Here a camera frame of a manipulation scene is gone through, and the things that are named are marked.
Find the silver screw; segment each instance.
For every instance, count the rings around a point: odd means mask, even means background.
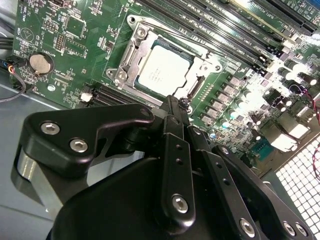
[[[193,131],[194,131],[196,134],[198,134],[198,135],[201,134],[200,130],[199,130],[198,128],[196,128],[196,127],[193,129]]]
[[[146,30],[144,30],[143,28],[139,28],[136,31],[136,34],[140,37],[140,38],[144,38],[146,36]]]
[[[172,198],[172,205],[179,213],[185,214],[188,211],[188,204],[181,196],[174,196]]]
[[[256,233],[254,228],[252,227],[252,225],[250,224],[250,222],[248,222],[247,220],[245,220],[244,218],[240,219],[240,226],[242,228],[242,230],[250,237],[250,238],[254,238]]]
[[[229,154],[229,151],[225,147],[222,147],[221,150],[222,152],[224,152],[224,154],[227,154],[227,155]]]
[[[295,226],[303,236],[308,236],[306,230],[299,223],[296,223]]]
[[[70,148],[77,153],[84,153],[88,150],[88,144],[82,139],[73,139],[70,142]]]
[[[46,89],[48,89],[48,91],[50,91],[50,92],[54,92],[54,91],[56,90],[56,87],[55,87],[54,85],[52,85],[52,84],[49,84],[49,85],[46,87]]]
[[[43,133],[48,135],[56,135],[60,132],[60,127],[53,122],[45,122],[40,128]]]
[[[283,222],[284,228],[285,230],[291,235],[291,236],[295,236],[296,232],[295,230],[292,228],[292,226],[290,224],[288,224],[287,222]]]

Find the chip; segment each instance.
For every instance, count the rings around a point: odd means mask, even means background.
[[[220,94],[217,96],[217,98],[218,98],[221,102],[223,102],[223,103],[230,102],[230,101],[232,100],[231,97],[229,97],[229,96],[227,96],[227,95],[225,95],[225,94],[223,94],[223,93],[220,93]]]
[[[237,139],[243,139],[244,138],[244,135],[239,133],[237,136],[236,136]]]
[[[209,107],[206,111],[206,114],[208,114],[212,118],[216,118],[219,115],[219,112]]]
[[[217,110],[222,110],[226,107],[226,105],[224,105],[218,101],[214,101],[211,106]]]
[[[263,87],[266,87],[266,86],[268,86],[269,85],[269,82],[267,81],[267,80],[263,80],[262,82],[261,82],[261,86],[263,86]]]
[[[265,104],[263,104],[263,105],[261,106],[261,109],[262,109],[262,110],[267,110],[267,109],[268,109],[268,106],[265,105]]]
[[[237,94],[239,91],[237,89],[234,89],[233,87],[229,86],[229,85],[226,85],[224,88],[223,88],[223,91],[225,91],[227,94],[230,94],[230,95],[235,95]]]
[[[236,120],[239,121],[239,122],[242,122],[245,118],[241,115],[239,115]]]
[[[178,54],[156,45],[140,73],[138,82],[163,96],[173,95],[186,83],[191,63]]]

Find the motherboard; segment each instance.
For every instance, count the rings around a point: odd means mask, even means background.
[[[317,0],[20,0],[13,54],[67,108],[178,98],[240,157],[294,151],[317,115]]]

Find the cable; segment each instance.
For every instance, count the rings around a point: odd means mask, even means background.
[[[318,144],[317,148],[314,151],[314,154],[312,155],[312,167],[313,167],[315,178],[320,182],[320,175],[319,175],[320,171],[317,169],[317,166],[316,166],[316,161],[318,160],[316,158],[316,154],[319,152],[319,150],[320,150],[320,143]]]
[[[0,37],[0,43],[8,43],[12,44],[14,42],[14,39],[12,37]]]
[[[16,95],[0,99],[0,103],[9,102],[20,97],[27,89],[27,85],[25,81],[16,73],[14,66],[9,65],[8,71],[21,83],[22,87],[21,87],[21,90]]]
[[[311,104],[312,104],[312,108],[313,108],[313,110],[315,111],[316,119],[318,120],[318,124],[319,124],[319,126],[320,126],[320,113],[319,113],[319,110],[318,110],[318,108],[317,108],[317,103],[316,103],[316,101],[314,100],[314,98],[311,96],[311,94],[308,92],[308,90],[307,90],[306,88],[304,88],[302,85],[298,86],[298,85],[296,85],[296,84],[293,84],[293,85],[291,85],[291,86],[289,87],[289,92],[290,92],[290,94],[292,94],[292,95],[302,95],[302,94],[304,94],[304,95],[306,95],[306,96],[309,98],[309,100],[311,101]]]
[[[12,48],[13,48],[12,44],[0,43],[0,49],[2,50],[12,50]]]

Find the perforated metal panel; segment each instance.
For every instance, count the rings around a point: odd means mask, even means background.
[[[320,136],[276,173],[318,240],[320,240],[320,182],[315,178],[312,156],[319,143]],[[320,153],[316,154],[316,158],[320,159]]]

